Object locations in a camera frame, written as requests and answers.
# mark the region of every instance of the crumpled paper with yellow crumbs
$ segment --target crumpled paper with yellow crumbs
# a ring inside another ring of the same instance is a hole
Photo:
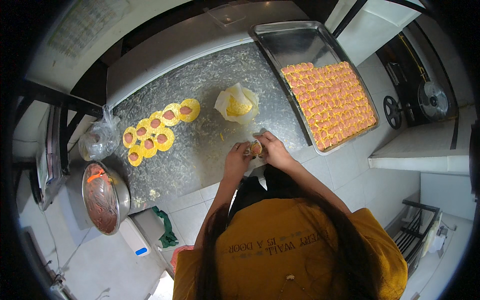
[[[258,96],[240,83],[221,91],[214,108],[227,121],[248,124],[258,114]]]

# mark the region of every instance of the shirt sleeve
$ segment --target shirt sleeve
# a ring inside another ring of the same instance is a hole
[[[369,209],[357,210],[348,218],[378,256],[382,273],[380,299],[399,299],[407,285],[408,268],[397,245]]]
[[[178,253],[173,300],[195,299],[195,275],[200,266],[202,250],[183,250]]]

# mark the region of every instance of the black hand wheel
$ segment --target black hand wheel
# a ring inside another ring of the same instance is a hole
[[[400,126],[402,126],[402,113],[398,107],[398,103],[391,96],[384,98],[384,112],[388,124],[390,124],[393,129],[399,129]]]

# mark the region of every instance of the clear plastic container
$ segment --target clear plastic container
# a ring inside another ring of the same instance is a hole
[[[228,27],[229,25],[245,19],[245,15],[230,4],[220,5],[207,11],[213,18],[214,22],[220,27]]]

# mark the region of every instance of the mustard yellow t-shirt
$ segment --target mustard yellow t-shirt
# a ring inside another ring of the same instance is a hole
[[[348,217],[379,259],[380,298],[399,299],[407,284],[407,263],[398,247],[367,208]],[[322,298],[330,288],[333,262],[319,234],[336,245],[327,216],[303,199],[265,199],[238,211],[216,243],[223,299]],[[179,253],[173,299],[195,298],[200,255],[201,250]],[[289,274],[295,280],[287,280]]]

